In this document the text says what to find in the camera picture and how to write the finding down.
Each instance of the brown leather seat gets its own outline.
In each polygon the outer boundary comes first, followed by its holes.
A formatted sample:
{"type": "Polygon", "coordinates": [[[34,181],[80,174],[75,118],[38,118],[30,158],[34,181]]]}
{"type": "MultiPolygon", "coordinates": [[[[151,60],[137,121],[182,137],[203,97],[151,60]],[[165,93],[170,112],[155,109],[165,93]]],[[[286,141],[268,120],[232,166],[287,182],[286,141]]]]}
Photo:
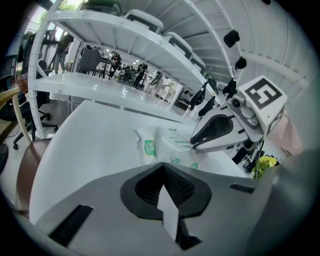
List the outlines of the brown leather seat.
{"type": "Polygon", "coordinates": [[[26,218],[29,218],[29,205],[32,186],[37,169],[51,138],[33,141],[22,157],[16,179],[16,202],[18,210],[26,218]]]}

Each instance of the table surface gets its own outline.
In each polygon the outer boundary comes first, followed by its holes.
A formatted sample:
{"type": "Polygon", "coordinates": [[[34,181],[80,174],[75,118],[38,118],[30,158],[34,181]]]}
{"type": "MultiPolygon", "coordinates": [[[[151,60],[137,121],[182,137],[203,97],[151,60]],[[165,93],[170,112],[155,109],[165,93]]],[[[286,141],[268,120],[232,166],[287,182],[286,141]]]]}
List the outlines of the table surface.
{"type": "MultiPolygon", "coordinates": [[[[88,182],[140,166],[133,130],[149,126],[188,133],[195,128],[85,100],[64,121],[42,157],[31,192],[30,221],[36,224],[88,182]]],[[[212,173],[246,177],[223,151],[209,153],[208,159],[212,173]]]]}
{"type": "Polygon", "coordinates": [[[68,72],[37,79],[34,82],[38,91],[96,100],[180,123],[195,124],[193,119],[183,117],[182,109],[172,104],[130,86],[100,77],[68,72]]]}

